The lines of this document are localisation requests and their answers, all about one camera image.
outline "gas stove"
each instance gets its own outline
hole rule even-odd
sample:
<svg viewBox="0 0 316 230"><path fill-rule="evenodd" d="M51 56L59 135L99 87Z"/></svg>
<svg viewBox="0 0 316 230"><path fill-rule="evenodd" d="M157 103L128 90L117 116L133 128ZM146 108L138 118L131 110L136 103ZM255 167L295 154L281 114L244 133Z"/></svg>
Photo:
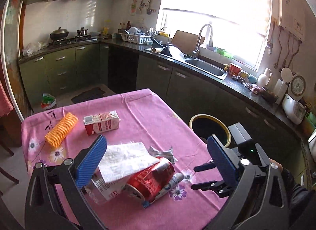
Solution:
<svg viewBox="0 0 316 230"><path fill-rule="evenodd" d="M61 40L53 41L48 44L49 48L55 48L59 46L64 46L68 44L73 44L77 42L90 42L90 41L97 41L97 38L91 37L91 35L85 35L85 36L76 36L75 38L64 38Z"/></svg>

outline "window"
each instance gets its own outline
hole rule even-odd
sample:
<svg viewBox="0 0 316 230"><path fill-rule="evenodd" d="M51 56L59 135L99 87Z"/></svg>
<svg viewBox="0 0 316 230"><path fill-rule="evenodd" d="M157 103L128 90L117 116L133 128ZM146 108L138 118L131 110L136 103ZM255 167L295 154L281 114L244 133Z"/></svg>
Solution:
<svg viewBox="0 0 316 230"><path fill-rule="evenodd" d="M256 69L262 57L271 0L162 0L157 29L168 27L199 34L205 23L213 27L213 46ZM202 36L208 36L208 28Z"/></svg>

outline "small faucet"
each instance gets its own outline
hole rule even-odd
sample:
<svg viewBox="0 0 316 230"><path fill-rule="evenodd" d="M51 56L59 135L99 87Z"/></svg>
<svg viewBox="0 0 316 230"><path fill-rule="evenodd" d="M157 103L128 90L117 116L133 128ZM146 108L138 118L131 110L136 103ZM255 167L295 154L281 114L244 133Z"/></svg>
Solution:
<svg viewBox="0 0 316 230"><path fill-rule="evenodd" d="M199 51L198 48L199 48L199 44L200 44L200 41L201 41L202 31L203 31L204 27L206 27L206 26L209 26L210 29L211 29L211 37L210 37L209 46L213 47L213 27L212 27L211 24L205 24L204 26L202 26L202 28L200 30L200 33L199 33L198 39L197 39L197 44L195 46L194 51L192 51L193 52L193 56L192 56L193 59L195 59L197 54L198 54L198 51Z"/></svg>

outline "wooden cutting board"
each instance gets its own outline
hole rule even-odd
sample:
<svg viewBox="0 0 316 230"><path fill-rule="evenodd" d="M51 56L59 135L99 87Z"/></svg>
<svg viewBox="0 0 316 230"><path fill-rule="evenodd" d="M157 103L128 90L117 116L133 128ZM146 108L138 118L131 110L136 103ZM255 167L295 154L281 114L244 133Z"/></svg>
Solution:
<svg viewBox="0 0 316 230"><path fill-rule="evenodd" d="M195 34L183 32L183 31L176 31L172 39L173 46L179 48L184 54L190 54L195 49L195 45L197 43L198 36ZM205 37L201 37L200 44L202 44L205 40Z"/></svg>

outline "metal bolt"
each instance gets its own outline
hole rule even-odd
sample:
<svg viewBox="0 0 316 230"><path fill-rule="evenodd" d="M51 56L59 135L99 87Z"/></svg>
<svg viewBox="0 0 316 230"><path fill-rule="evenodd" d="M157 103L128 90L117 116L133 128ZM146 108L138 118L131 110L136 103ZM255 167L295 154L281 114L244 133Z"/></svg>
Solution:
<svg viewBox="0 0 316 230"><path fill-rule="evenodd" d="M277 164L275 164L275 163L271 163L271 168L277 169L278 166L277 166Z"/></svg>
<svg viewBox="0 0 316 230"><path fill-rule="evenodd" d="M65 164L66 166L69 166L69 165L72 164L72 162L73 162L73 160L70 159L70 158L68 158L68 159L65 159L64 164Z"/></svg>
<svg viewBox="0 0 316 230"><path fill-rule="evenodd" d="M250 164L250 161L247 160L246 158L242 158L242 159L240 160L240 162L241 162L243 165L245 165L245 166L248 166L248 165Z"/></svg>
<svg viewBox="0 0 316 230"><path fill-rule="evenodd" d="M38 162L38 163L35 164L36 168L41 168L42 166L43 166L43 164L41 162Z"/></svg>

